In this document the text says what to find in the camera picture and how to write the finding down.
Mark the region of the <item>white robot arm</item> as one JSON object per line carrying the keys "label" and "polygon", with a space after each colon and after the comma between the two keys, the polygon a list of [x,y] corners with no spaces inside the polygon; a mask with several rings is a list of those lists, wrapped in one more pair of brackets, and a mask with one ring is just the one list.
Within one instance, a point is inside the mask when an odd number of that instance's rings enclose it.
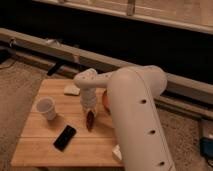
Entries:
{"label": "white robot arm", "polygon": [[154,99],[167,86],[157,66],[130,66],[104,74],[90,68],[74,77],[84,109],[96,105],[95,89],[107,90],[125,171],[176,171]]}

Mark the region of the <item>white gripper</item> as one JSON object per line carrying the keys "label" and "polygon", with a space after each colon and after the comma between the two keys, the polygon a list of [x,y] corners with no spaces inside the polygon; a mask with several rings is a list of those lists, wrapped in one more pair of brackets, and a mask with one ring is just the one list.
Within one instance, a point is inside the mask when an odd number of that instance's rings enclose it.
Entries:
{"label": "white gripper", "polygon": [[94,117],[98,116],[98,110],[97,108],[94,108],[97,103],[97,97],[96,97],[96,89],[95,88],[89,88],[89,89],[82,89],[81,90],[81,96],[80,96],[80,102],[83,108],[83,113],[87,114],[89,109],[93,108],[92,112]]}

